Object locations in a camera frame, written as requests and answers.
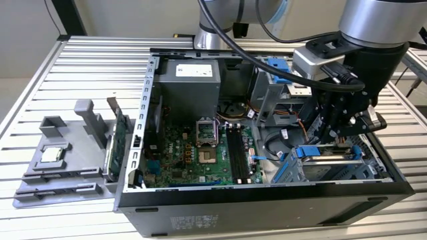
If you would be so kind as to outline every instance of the cable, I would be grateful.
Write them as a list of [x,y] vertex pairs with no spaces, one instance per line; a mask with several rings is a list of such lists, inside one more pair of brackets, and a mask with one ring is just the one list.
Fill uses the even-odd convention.
[[366,85],[363,82],[358,81],[358,84],[353,85],[338,85],[335,83],[327,83],[327,82],[321,82],[321,81],[314,81],[307,78],[303,78],[301,76],[297,76],[291,73],[287,73],[285,71],[281,71],[278,68],[270,66],[261,60],[258,60],[253,55],[247,53],[247,51],[243,50],[243,48],[235,43],[235,41],[227,36],[225,31],[222,30],[222,27],[214,20],[213,14],[209,10],[209,6],[205,0],[198,0],[199,5],[201,5],[201,10],[207,18],[209,23],[211,24],[215,32],[218,33],[219,37],[222,40],[227,43],[227,45],[233,48],[233,50],[241,55],[243,59],[246,59],[249,62],[251,62],[258,68],[265,70],[267,73],[285,78],[290,80],[294,83],[298,83],[301,85],[305,85],[307,87],[311,87],[314,89],[321,89],[325,91],[331,91],[331,92],[341,92],[341,93],[351,93],[351,92],[358,92],[361,91]]
[[59,35],[62,35],[61,28],[59,28],[59,26],[57,25],[57,22],[55,22],[55,20],[54,20],[54,17],[53,17],[51,11],[50,11],[50,7],[49,7],[47,0],[45,0],[45,5],[46,5],[46,10],[47,10],[49,16],[51,17],[53,23],[55,24],[58,33],[59,33]]
[[414,88],[412,88],[412,89],[409,90],[409,92],[408,92],[408,94],[406,94],[406,98],[409,98],[409,97],[412,96],[413,91],[414,91]]
[[302,120],[298,120],[298,123],[299,123],[299,125],[301,125],[302,131],[305,132],[306,141],[309,141],[307,131],[306,131],[305,125],[303,125],[303,123],[302,123]]
[[218,115],[222,119],[225,119],[226,121],[229,121],[229,122],[241,121],[241,120],[245,120],[245,119],[246,119],[246,118],[229,118],[229,117],[221,115],[219,113],[217,113],[217,115]]
[[298,39],[293,39],[293,40],[283,40],[283,39],[278,38],[270,32],[269,28],[266,27],[266,24],[265,24],[263,19],[262,19],[262,13],[261,13],[261,0],[255,0],[255,11],[257,11],[258,22],[259,22],[259,25],[261,25],[262,29],[265,30],[265,32],[269,35],[269,37],[271,37],[271,39],[275,40],[278,43],[294,44],[294,43],[299,43],[299,42],[303,42],[303,41],[307,41],[307,40],[313,40],[313,39],[317,39],[317,38],[326,37],[326,36],[337,34],[337,31],[331,31],[331,32],[321,33],[321,34],[314,35],[314,36],[306,36],[306,37],[302,37],[302,38],[298,38]]
[[427,50],[427,44],[416,41],[409,42],[409,47],[420,50]]
[[396,86],[398,85],[398,83],[400,83],[400,81],[401,81],[401,78],[404,77],[404,75],[406,74],[406,72],[408,72],[409,69],[410,69],[410,67],[408,66],[406,69],[404,70],[400,78],[398,78],[398,81],[396,81],[396,84],[394,84]]

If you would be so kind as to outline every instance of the sticker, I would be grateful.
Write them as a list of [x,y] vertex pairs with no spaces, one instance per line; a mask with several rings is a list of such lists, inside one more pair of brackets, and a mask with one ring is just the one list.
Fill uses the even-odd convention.
[[213,77],[211,64],[179,64],[177,77]]
[[171,216],[173,228],[175,230],[215,228],[218,221],[219,215]]
[[278,155],[279,158],[282,158],[282,156],[283,156],[283,151],[279,151],[279,152],[277,153],[277,155]]
[[254,118],[254,115],[255,115],[255,111],[251,109],[247,113],[247,117],[251,119]]
[[287,129],[282,129],[282,130],[281,130],[281,133],[282,133],[283,139],[289,139],[289,138],[290,138],[290,137],[289,137],[289,130],[287,130]]

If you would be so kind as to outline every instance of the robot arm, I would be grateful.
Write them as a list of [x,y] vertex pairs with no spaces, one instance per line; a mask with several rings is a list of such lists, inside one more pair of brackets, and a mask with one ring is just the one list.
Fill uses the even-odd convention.
[[[263,19],[273,18],[283,2],[286,1],[261,2]],[[257,59],[251,59],[233,39],[225,36],[225,29],[233,26],[237,19],[233,12],[242,9],[237,6],[253,6],[245,8],[243,15],[247,16],[245,19],[249,23],[255,21],[257,18],[249,16],[257,15],[257,0],[211,0],[206,3],[199,0],[199,3],[203,14],[201,27],[211,26],[211,39],[221,38],[266,72],[313,88],[313,100],[299,113],[305,123],[311,126],[311,144],[327,143],[335,137],[354,136],[388,127],[374,107],[380,92],[410,47],[409,41],[427,21],[427,0],[349,0],[339,32],[309,41],[306,46],[295,49],[293,67],[303,78],[258,64]],[[207,4],[221,9],[215,10],[218,18],[226,15],[227,21],[217,26],[207,15]],[[226,14],[222,13],[227,9],[225,6],[230,7]],[[198,34],[195,44],[201,43],[201,39],[203,38]]]

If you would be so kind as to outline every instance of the aluminum extrusion table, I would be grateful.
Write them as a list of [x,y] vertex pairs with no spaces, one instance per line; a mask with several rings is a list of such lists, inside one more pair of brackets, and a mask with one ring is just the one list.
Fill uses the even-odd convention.
[[[245,39],[251,51],[293,52],[302,44]],[[94,99],[105,119],[114,113],[106,98],[118,102],[131,118],[138,114],[150,48],[193,48],[190,38],[73,37],[58,41],[5,122],[0,125],[0,239],[127,239],[141,240],[123,214],[113,212],[114,199],[82,201],[26,209],[13,207],[13,197],[33,159],[45,116],[79,120],[77,99]],[[426,54],[406,55],[425,65]],[[241,232],[181,239],[293,240],[421,240],[427,239],[427,120],[390,83],[381,92],[381,112],[388,129],[377,132],[417,194],[350,226]]]

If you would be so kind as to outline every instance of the metal case frame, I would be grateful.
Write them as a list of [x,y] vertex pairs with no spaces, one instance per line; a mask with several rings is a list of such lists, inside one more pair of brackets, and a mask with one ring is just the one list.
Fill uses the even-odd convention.
[[[155,69],[159,55],[189,55],[195,59],[238,58],[231,52],[166,50],[151,55],[134,136],[145,139]],[[406,181],[374,133],[366,135],[394,182],[362,184],[261,184],[259,187],[210,187],[198,190],[142,191],[129,188],[142,159],[143,144],[133,138],[123,191],[115,210],[122,211],[145,237],[349,225],[400,202],[416,191]]]

